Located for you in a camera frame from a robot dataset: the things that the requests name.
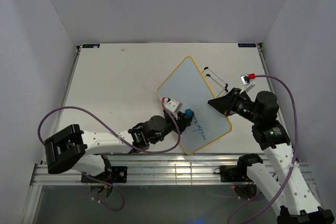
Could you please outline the black left corner label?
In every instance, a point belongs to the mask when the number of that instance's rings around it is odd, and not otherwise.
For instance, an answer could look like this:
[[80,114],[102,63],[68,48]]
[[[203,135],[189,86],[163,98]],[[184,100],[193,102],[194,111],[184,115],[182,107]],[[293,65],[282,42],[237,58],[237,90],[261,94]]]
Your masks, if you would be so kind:
[[96,49],[96,48],[100,48],[100,44],[83,44],[82,49],[84,48]]

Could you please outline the yellow framed whiteboard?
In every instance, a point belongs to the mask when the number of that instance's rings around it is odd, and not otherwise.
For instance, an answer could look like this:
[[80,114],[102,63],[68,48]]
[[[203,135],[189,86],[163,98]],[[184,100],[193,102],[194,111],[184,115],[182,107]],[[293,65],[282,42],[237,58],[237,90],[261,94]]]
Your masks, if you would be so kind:
[[157,90],[159,98],[176,99],[183,112],[194,112],[191,125],[181,135],[185,154],[194,154],[231,132],[228,117],[208,104],[215,94],[193,57],[185,57]]

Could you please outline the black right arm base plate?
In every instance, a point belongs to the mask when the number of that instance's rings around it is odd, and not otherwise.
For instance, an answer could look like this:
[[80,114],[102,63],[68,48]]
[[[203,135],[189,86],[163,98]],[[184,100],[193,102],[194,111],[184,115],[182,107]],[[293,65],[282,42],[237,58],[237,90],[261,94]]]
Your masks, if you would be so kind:
[[250,183],[251,179],[247,177],[245,169],[239,168],[237,165],[222,165],[214,169],[214,174],[220,176],[222,183],[226,182],[243,182]]

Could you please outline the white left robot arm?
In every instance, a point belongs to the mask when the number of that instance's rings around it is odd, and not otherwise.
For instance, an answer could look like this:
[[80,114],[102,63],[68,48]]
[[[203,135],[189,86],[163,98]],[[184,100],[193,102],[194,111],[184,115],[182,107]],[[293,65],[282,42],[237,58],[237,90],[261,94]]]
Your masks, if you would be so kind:
[[107,154],[148,151],[171,132],[184,132],[193,117],[191,110],[178,112],[173,117],[165,112],[163,116],[155,115],[115,134],[84,131],[78,124],[71,124],[45,140],[48,173],[61,174],[74,169],[100,182],[108,181],[112,178],[112,167]]

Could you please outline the aluminium table frame rail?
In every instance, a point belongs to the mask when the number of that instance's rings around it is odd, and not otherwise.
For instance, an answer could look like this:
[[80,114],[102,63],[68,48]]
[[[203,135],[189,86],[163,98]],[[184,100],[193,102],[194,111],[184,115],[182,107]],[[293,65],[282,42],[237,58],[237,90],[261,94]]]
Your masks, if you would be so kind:
[[[230,185],[222,183],[220,166],[233,166],[243,154],[224,155],[110,155],[108,159],[112,166],[126,166],[126,186],[178,186],[178,185]],[[308,163],[300,163],[300,169],[307,184],[314,183],[314,177]],[[51,175],[46,165],[35,165],[30,181],[31,186],[71,186],[86,185],[80,182],[81,174],[69,170],[63,174]]]

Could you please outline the black corner label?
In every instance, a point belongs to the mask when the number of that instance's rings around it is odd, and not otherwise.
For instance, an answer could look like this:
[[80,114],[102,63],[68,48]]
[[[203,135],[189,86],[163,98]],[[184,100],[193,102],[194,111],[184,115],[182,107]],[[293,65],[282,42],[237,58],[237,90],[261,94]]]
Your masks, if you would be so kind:
[[256,48],[256,44],[253,43],[238,43],[239,48]]
[[83,44],[82,49],[84,48],[96,49],[96,48],[100,48],[100,44]]

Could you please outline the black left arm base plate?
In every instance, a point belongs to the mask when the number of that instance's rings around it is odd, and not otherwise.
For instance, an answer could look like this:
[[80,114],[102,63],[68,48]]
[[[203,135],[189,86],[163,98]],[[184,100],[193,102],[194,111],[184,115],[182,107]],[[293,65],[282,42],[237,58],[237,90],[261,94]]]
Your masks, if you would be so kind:
[[126,183],[128,168],[126,166],[92,168],[88,174],[89,176],[81,175],[82,183]]

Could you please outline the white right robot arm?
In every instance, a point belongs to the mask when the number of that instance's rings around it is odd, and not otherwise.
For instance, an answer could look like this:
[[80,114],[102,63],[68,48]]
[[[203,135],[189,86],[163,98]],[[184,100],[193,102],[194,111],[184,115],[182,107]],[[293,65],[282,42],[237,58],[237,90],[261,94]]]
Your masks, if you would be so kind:
[[208,101],[223,115],[238,114],[253,125],[252,134],[270,161],[275,177],[257,154],[241,156],[237,174],[252,180],[271,204],[277,223],[333,223],[330,209],[323,209],[308,187],[296,161],[290,138],[277,120],[277,97],[260,91],[252,101],[246,92],[233,88],[227,95]]

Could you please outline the blue whiteboard eraser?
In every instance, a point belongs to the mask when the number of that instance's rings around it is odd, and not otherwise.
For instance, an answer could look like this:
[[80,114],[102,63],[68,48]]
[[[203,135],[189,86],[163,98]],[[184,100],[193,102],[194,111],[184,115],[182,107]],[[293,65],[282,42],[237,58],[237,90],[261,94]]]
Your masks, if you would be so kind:
[[186,118],[192,118],[192,117],[194,116],[194,112],[193,112],[191,109],[186,109],[186,110],[184,111],[184,116],[185,116]]

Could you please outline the black right corner label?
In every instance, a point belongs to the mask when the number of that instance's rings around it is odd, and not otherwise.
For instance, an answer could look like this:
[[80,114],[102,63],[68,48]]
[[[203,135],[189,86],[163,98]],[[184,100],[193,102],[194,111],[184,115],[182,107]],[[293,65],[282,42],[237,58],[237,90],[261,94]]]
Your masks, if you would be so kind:
[[238,43],[239,48],[256,48],[256,44],[253,43]]

